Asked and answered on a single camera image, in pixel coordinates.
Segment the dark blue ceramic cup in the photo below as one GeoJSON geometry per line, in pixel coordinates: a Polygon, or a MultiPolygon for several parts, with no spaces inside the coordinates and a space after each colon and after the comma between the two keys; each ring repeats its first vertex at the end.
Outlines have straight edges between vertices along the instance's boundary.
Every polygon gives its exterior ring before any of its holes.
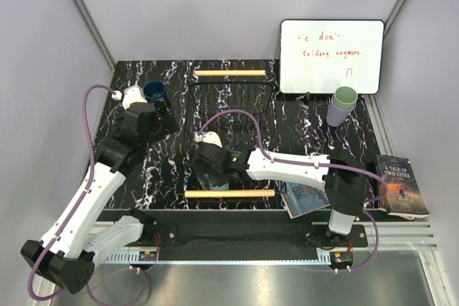
{"type": "Polygon", "coordinates": [[[170,106],[169,97],[167,95],[166,87],[163,82],[153,80],[145,84],[143,93],[148,102],[157,102],[163,99],[164,102],[170,106]]]}

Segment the lavender plastic cup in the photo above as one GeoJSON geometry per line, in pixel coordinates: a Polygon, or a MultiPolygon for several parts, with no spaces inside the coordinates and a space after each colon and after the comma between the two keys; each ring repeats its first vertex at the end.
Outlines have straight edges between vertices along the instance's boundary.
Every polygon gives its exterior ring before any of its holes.
{"type": "Polygon", "coordinates": [[[339,108],[334,101],[330,101],[326,115],[326,122],[331,127],[338,127],[354,111],[356,104],[348,110],[339,108]]]}

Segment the sage green plastic cup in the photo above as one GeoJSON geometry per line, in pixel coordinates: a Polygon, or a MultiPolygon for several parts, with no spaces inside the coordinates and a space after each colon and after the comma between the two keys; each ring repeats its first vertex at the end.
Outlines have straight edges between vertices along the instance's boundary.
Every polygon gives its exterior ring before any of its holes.
{"type": "Polygon", "coordinates": [[[352,87],[342,86],[333,94],[333,104],[340,110],[351,110],[358,99],[358,93],[352,87]]]}

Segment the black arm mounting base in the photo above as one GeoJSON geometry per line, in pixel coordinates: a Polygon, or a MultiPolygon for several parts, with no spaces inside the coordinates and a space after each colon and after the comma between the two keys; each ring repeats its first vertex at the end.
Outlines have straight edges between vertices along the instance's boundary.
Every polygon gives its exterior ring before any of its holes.
{"type": "Polygon", "coordinates": [[[279,249],[290,256],[301,248],[366,249],[363,225],[355,223],[342,236],[328,229],[330,212],[320,210],[291,219],[286,211],[151,211],[155,231],[161,237],[159,249],[232,250],[267,252],[279,249]]]}

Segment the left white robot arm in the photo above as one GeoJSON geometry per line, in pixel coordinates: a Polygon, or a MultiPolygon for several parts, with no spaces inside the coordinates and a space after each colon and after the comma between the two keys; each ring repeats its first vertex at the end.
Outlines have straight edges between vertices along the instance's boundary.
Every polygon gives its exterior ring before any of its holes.
{"type": "Polygon", "coordinates": [[[148,146],[178,129],[163,98],[153,103],[135,102],[125,109],[112,134],[99,142],[95,165],[60,218],[41,239],[28,239],[23,244],[20,253],[32,275],[76,294],[110,255],[128,244],[154,242],[154,217],[135,209],[121,214],[93,238],[88,234],[108,199],[145,158],[148,146]]]}

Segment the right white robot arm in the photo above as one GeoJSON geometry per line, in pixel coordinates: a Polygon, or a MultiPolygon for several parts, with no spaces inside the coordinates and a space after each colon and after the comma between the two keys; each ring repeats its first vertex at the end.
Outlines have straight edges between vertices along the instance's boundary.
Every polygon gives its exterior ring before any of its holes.
{"type": "Polygon", "coordinates": [[[282,181],[324,192],[331,207],[326,238],[341,246],[351,238],[355,218],[364,210],[367,176],[344,152],[297,156],[264,151],[251,145],[234,149],[216,143],[195,145],[191,166],[204,189],[232,181],[282,181]]]}

